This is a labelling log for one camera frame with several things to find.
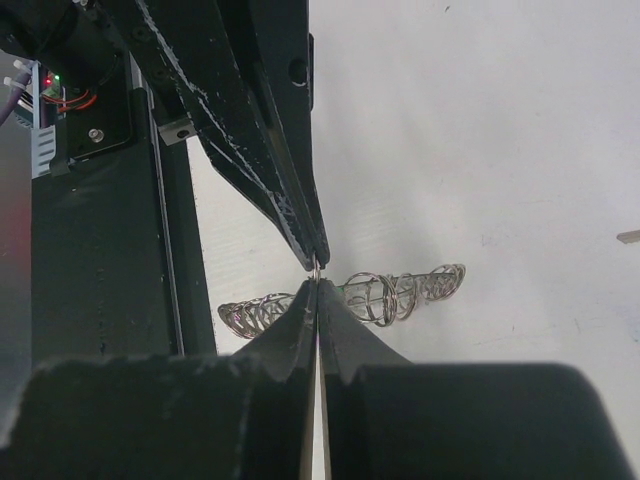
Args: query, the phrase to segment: black metal frame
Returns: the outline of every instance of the black metal frame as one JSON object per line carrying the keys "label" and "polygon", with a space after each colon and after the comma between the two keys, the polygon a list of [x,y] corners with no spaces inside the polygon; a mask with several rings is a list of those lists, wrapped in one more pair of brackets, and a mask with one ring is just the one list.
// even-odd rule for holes
{"label": "black metal frame", "polygon": [[186,109],[216,170],[278,227],[305,269],[324,267],[330,254],[311,162],[307,1],[100,4],[150,79],[161,126]]}
{"label": "black metal frame", "polygon": [[216,351],[186,146],[158,159],[146,92],[131,105],[133,145],[33,181],[34,364]]}
{"label": "black metal frame", "polygon": [[[181,121],[178,99],[213,165],[319,273],[306,2],[100,5],[155,79],[156,120]],[[131,145],[34,181],[33,351],[160,355],[37,370],[2,478],[306,477],[317,345],[332,478],[632,478],[576,371],[412,365],[326,280],[233,356],[175,356],[215,352],[189,168],[184,144],[157,143],[147,92],[130,105]]]}
{"label": "black metal frame", "polygon": [[331,478],[633,478],[575,370],[412,365],[326,280],[303,283],[228,358],[36,372],[6,468],[17,478],[309,478],[317,340]]}

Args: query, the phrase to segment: white backdrop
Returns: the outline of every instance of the white backdrop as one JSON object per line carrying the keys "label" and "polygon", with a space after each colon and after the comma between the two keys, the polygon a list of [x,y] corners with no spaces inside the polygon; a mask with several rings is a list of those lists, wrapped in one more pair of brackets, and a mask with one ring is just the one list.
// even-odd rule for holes
{"label": "white backdrop", "polygon": [[[464,263],[378,333],[413,361],[552,360],[640,471],[640,3],[318,0],[314,161],[336,282]],[[190,144],[212,308],[306,276]],[[214,322],[222,353],[243,341]]]}

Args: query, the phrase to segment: bolt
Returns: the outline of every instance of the bolt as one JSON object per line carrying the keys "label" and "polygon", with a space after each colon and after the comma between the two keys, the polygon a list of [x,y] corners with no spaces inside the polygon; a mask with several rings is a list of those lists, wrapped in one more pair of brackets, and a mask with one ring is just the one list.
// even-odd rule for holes
{"label": "bolt", "polygon": [[139,42],[148,42],[149,40],[151,40],[151,30],[149,30],[144,25],[138,26],[131,31],[131,36],[134,38],[134,40],[137,40]]}
{"label": "bolt", "polygon": [[165,80],[167,78],[167,71],[164,68],[158,68],[154,70],[153,77],[156,80]]}
{"label": "bolt", "polygon": [[289,64],[289,78],[296,87],[306,86],[309,80],[307,64],[299,58],[294,59]]}
{"label": "bolt", "polygon": [[104,132],[102,130],[98,130],[97,128],[92,128],[89,130],[89,138],[93,143],[100,143],[104,140]]}

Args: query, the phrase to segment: black panel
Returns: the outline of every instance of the black panel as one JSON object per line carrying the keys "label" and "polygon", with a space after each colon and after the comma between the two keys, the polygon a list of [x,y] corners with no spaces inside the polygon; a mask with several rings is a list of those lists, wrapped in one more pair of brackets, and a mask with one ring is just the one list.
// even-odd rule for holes
{"label": "black panel", "polygon": [[364,367],[349,390],[361,447],[334,479],[633,478],[596,392],[567,367]]}
{"label": "black panel", "polygon": [[311,107],[313,56],[308,0],[251,0],[251,18],[273,100],[296,174],[319,238],[318,261],[329,261],[326,232],[313,177]]}
{"label": "black panel", "polygon": [[33,358],[175,353],[144,91],[137,143],[33,182]]}
{"label": "black panel", "polygon": [[230,358],[36,371],[0,478],[299,478],[310,465],[316,291],[305,282],[265,340]]}
{"label": "black panel", "polygon": [[215,353],[186,143],[167,147],[160,141],[160,158],[184,352],[187,355]]}
{"label": "black panel", "polygon": [[[118,68],[108,82],[98,89],[96,103],[86,110],[71,111],[62,120],[68,132],[68,156],[80,160],[106,153],[131,141],[129,95],[127,87],[128,62],[118,60]],[[104,140],[94,143],[89,130],[100,130]]]}
{"label": "black panel", "polygon": [[[153,77],[160,68],[157,57],[163,59],[163,78],[175,80],[212,165],[274,222],[305,269],[312,270],[316,260],[324,266],[329,261],[329,248],[311,175],[305,0],[281,6],[278,11],[296,7],[290,18],[275,16],[284,25],[295,22],[297,26],[277,32],[254,30],[248,2],[197,1],[188,9],[175,8],[175,2],[169,0],[135,2],[135,9],[132,3],[101,2],[122,36],[133,39],[131,51],[142,71],[147,76],[151,72]],[[183,25],[189,25],[189,35],[184,34]],[[283,71],[281,62],[272,61],[273,55],[267,55],[268,65],[263,65],[261,51],[281,45],[271,38],[274,35],[298,43],[292,54],[296,57],[294,65],[301,64],[302,68],[294,68],[294,77],[303,86],[294,86],[288,78],[289,59]],[[215,74],[203,68],[212,59]],[[285,73],[288,91],[272,86],[269,71],[276,70]],[[159,85],[151,81],[151,86],[160,99],[166,99]],[[278,98],[274,97],[274,88]],[[284,107],[278,101],[291,105]],[[300,124],[291,132],[284,130],[281,107],[286,111],[287,125]],[[296,156],[292,157],[289,142],[294,140]]]}

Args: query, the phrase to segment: purple cable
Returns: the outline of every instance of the purple cable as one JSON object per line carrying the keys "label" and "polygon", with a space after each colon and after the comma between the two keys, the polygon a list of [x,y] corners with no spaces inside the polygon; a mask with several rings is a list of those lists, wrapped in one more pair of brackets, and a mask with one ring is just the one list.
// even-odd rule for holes
{"label": "purple cable", "polygon": [[[29,62],[27,64],[28,72],[20,71],[18,75],[13,79],[14,82],[20,83],[22,85],[28,85],[31,81],[31,69],[35,65],[35,62]],[[2,109],[0,109],[0,127],[4,125],[4,122],[7,121],[7,118],[11,116],[13,111],[18,105],[20,101],[20,97],[22,97],[22,90],[20,87],[11,87],[11,93],[9,93],[9,98],[7,99],[7,103]]]}

